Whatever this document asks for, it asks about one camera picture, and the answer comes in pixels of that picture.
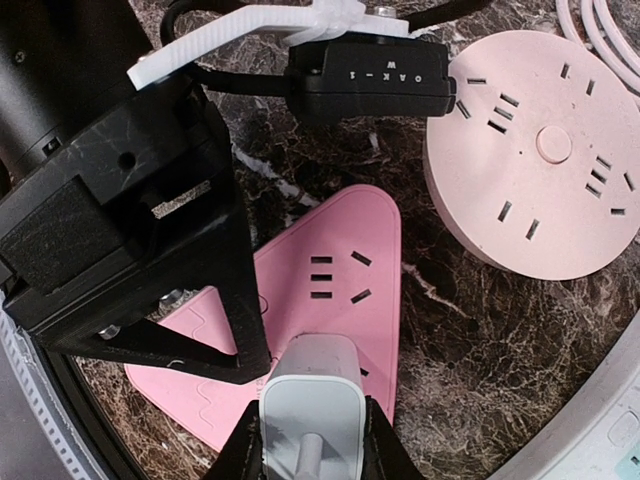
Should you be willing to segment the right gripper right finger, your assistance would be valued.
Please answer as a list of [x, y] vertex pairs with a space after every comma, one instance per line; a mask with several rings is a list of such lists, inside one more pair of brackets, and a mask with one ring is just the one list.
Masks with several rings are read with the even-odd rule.
[[364, 479], [419, 479], [412, 462], [378, 402], [366, 396], [364, 428]]

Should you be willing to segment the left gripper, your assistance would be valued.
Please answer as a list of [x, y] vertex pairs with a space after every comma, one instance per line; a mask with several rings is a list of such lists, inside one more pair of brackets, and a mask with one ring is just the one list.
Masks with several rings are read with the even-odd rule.
[[[173, 290], [213, 287], [233, 353], [149, 320]], [[227, 126], [195, 85], [142, 90], [1, 203], [4, 311], [42, 347], [234, 384], [271, 356]]]

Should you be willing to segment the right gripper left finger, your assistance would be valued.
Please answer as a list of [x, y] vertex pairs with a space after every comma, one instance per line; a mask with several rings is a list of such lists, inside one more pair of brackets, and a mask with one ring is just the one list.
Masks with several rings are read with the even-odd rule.
[[263, 478], [262, 439], [258, 401], [251, 401], [204, 480]]

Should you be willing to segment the white charger plug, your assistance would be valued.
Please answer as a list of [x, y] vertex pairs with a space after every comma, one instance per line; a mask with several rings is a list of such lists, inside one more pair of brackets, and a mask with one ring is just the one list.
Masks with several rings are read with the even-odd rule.
[[335, 334], [293, 338], [259, 399], [268, 479], [359, 479], [366, 401], [355, 344]]

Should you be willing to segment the pink triangular power strip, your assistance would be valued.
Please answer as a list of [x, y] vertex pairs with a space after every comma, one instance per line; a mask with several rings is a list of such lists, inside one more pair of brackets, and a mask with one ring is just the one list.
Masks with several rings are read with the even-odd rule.
[[[303, 333], [357, 346], [362, 385], [395, 413], [401, 304], [401, 215], [383, 190], [354, 185], [312, 209], [254, 255], [260, 308], [274, 359]], [[134, 388], [215, 451], [267, 382], [234, 385], [128, 364]]]

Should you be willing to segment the white long power strip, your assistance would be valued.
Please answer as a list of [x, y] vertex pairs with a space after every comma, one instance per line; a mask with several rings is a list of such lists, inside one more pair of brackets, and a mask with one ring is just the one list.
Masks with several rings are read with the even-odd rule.
[[571, 400], [491, 477], [639, 477], [638, 316]]

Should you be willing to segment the round beige power strip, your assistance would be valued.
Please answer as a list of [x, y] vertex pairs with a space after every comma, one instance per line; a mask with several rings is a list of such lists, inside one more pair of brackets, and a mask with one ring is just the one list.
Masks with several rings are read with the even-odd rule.
[[639, 228], [639, 111], [584, 48], [537, 31], [478, 40], [451, 62], [452, 112], [426, 127], [425, 178], [482, 261], [542, 280], [590, 275]]

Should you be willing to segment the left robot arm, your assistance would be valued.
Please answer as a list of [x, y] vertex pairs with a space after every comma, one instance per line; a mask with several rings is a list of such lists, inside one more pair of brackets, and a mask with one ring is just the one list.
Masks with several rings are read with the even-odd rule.
[[125, 1], [1, 5], [1, 290], [43, 347], [234, 384], [271, 356], [227, 126], [183, 74], [137, 90]]

